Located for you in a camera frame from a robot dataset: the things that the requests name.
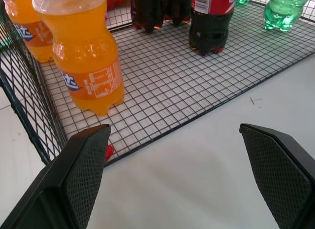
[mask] black wire rack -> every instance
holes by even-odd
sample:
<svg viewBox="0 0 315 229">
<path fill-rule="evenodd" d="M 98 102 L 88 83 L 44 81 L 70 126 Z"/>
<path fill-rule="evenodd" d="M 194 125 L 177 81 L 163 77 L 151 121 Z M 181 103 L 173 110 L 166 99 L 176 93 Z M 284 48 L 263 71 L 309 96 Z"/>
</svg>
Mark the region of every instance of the black wire rack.
<svg viewBox="0 0 315 229">
<path fill-rule="evenodd" d="M 75 106 L 56 64 L 34 61 L 1 8 L 1 86 L 45 163 L 73 134 L 111 124 L 111 164 L 315 53 L 315 0 L 287 33 L 266 31 L 267 0 L 253 1 L 235 9 L 223 53 L 206 57 L 189 49 L 189 24 L 147 34 L 130 26 L 129 2 L 109 11 L 125 99 L 103 117 Z"/>
</svg>

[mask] red label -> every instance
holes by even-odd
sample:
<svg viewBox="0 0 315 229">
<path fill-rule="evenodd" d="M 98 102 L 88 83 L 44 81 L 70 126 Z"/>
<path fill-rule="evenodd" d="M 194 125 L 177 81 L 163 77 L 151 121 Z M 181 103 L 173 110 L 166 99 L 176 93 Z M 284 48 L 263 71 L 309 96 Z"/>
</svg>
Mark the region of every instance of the red label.
<svg viewBox="0 0 315 229">
<path fill-rule="evenodd" d="M 103 70 L 91 73 L 61 71 L 71 96 L 81 99 L 102 98 L 114 92 L 122 83 L 123 76 L 119 57 Z"/>
<path fill-rule="evenodd" d="M 193 10 L 209 15 L 226 15 L 234 11 L 236 0 L 192 0 Z"/>
<path fill-rule="evenodd" d="M 41 47 L 53 43 L 53 35 L 42 21 L 14 26 L 27 46 Z"/>
</svg>

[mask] wire mesh shelf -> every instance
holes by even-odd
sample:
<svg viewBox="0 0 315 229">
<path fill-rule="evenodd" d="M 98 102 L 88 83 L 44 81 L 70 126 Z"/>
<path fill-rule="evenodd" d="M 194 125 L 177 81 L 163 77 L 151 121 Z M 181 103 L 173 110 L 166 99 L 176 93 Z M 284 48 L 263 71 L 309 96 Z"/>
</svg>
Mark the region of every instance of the wire mesh shelf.
<svg viewBox="0 0 315 229">
<path fill-rule="evenodd" d="M 75 106 L 56 64 L 34 61 L 2 7 L 0 84 L 45 163 L 73 134 L 111 124 L 111 164 L 315 53 L 314 7 L 309 0 L 306 20 L 281 33 L 264 29 L 262 5 L 238 6 L 223 53 L 201 57 L 189 49 L 189 24 L 135 31 L 125 2 L 106 21 L 119 47 L 125 100 L 103 117 Z"/>
<path fill-rule="evenodd" d="M 197 55 L 188 46 L 189 25 L 147 34 L 113 32 L 119 47 L 125 101 L 99 117 L 72 102 L 53 61 L 42 74 L 67 137 L 87 127 L 112 125 L 111 161 L 155 141 L 233 99 L 315 52 L 315 27 L 302 21 L 289 33 L 266 31 L 263 7 L 236 8 L 222 55 Z"/>
</svg>

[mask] white surface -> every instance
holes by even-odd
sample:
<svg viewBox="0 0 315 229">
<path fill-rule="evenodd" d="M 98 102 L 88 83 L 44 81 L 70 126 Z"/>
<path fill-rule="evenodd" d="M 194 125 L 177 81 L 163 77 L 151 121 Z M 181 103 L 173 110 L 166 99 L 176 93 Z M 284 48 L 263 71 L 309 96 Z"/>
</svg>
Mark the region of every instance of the white surface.
<svg viewBox="0 0 315 229">
<path fill-rule="evenodd" d="M 5 99 L 0 92 L 0 100 Z M 1 225 L 44 164 L 11 106 L 0 110 L 0 141 Z"/>
<path fill-rule="evenodd" d="M 283 131 L 315 158 L 314 67 L 312 56 L 106 168 L 88 228 L 277 229 L 238 128 Z M 11 107 L 0 140 L 2 223 L 43 164 Z"/>
<path fill-rule="evenodd" d="M 0 89 L 0 111 L 5 109 L 6 107 L 10 106 L 10 101 L 6 97 L 3 89 Z"/>
</svg>

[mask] cola bottle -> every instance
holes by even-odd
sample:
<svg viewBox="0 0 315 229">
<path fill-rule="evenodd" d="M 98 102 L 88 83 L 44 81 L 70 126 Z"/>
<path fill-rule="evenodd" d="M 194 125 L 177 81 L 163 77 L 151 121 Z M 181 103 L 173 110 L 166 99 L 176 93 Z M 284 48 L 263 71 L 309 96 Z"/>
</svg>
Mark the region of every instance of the cola bottle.
<svg viewBox="0 0 315 229">
<path fill-rule="evenodd" d="M 164 0 L 164 4 L 165 21 L 173 20 L 174 26 L 190 21 L 191 0 Z"/>
<path fill-rule="evenodd" d="M 236 0 L 192 0 L 189 46 L 204 56 L 220 53 L 228 36 Z"/>
<path fill-rule="evenodd" d="M 130 0 L 131 18 L 136 30 L 146 32 L 160 29 L 163 25 L 163 0 Z"/>
</svg>

